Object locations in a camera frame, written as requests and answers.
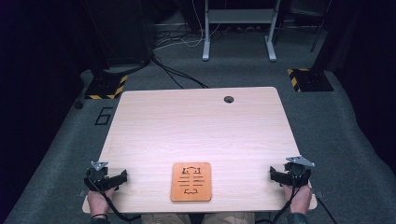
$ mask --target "pants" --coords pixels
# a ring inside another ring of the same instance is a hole
[[[191,224],[187,214],[144,214],[144,224]],[[254,224],[254,213],[225,212],[205,214],[203,224]]]

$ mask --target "table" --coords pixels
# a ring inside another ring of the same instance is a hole
[[[274,8],[266,9],[210,9],[208,0],[205,0],[205,44],[202,59],[209,60],[210,30],[209,23],[270,23],[269,34],[265,37],[268,56],[271,62],[276,62],[276,55],[272,38],[276,25],[280,0],[276,0]]]
[[[109,176],[128,172],[113,197],[122,213],[275,211],[285,200],[269,168],[283,171],[297,155],[277,90],[254,87],[126,91],[99,161],[108,161]],[[171,201],[178,162],[210,164],[209,202]]]

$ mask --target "gray carpet floor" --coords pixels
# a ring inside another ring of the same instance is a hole
[[[295,92],[291,86],[287,69],[312,66],[324,36],[325,33],[311,53],[313,34],[282,30],[275,63],[269,62],[264,33],[259,32],[214,39],[209,62],[202,61],[203,42],[196,47],[169,46],[154,53],[163,64],[195,77],[210,88],[277,88],[301,154],[317,165],[311,176],[313,188],[324,194],[322,201],[338,223],[396,223],[395,176],[361,132],[337,78],[326,72],[334,91]],[[81,77],[87,88],[92,74],[87,71]],[[185,89],[200,88],[185,78],[176,79]],[[154,63],[129,75],[124,87],[125,91],[169,89],[178,89],[178,85]],[[112,107],[106,111],[111,114],[111,121],[118,101],[82,100],[82,109],[70,108],[6,223],[88,223],[90,216],[82,212],[84,199],[78,194],[86,190],[85,171],[91,161],[98,160],[111,122],[94,124],[103,107]],[[257,218],[268,216],[256,215]],[[112,223],[125,223],[113,214],[109,217]],[[308,217],[310,223],[332,223],[320,204]],[[285,218],[278,223],[286,223]]]

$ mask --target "orange wooden plaque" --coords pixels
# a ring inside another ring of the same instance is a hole
[[[212,198],[210,164],[176,163],[173,167],[171,200],[173,202],[207,202]]]

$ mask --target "black sleeve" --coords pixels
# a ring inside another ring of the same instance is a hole
[[[110,221],[105,218],[91,218],[89,224],[110,224]]]
[[[291,213],[288,215],[288,224],[308,224],[308,219],[304,214]]]

